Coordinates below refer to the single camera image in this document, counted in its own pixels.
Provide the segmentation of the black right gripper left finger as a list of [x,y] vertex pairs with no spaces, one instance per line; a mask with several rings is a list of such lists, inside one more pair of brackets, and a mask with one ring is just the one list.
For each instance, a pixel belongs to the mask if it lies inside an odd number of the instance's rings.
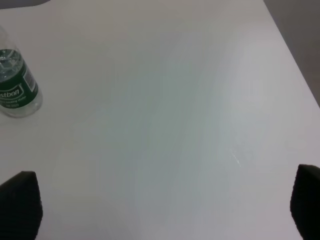
[[21,171],[0,185],[0,238],[36,239],[43,218],[37,175]]

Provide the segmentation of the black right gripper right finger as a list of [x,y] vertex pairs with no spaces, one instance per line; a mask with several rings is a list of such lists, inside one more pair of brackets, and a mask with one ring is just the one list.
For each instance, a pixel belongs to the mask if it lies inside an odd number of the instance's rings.
[[304,240],[320,239],[320,168],[298,166],[290,199],[290,212]]

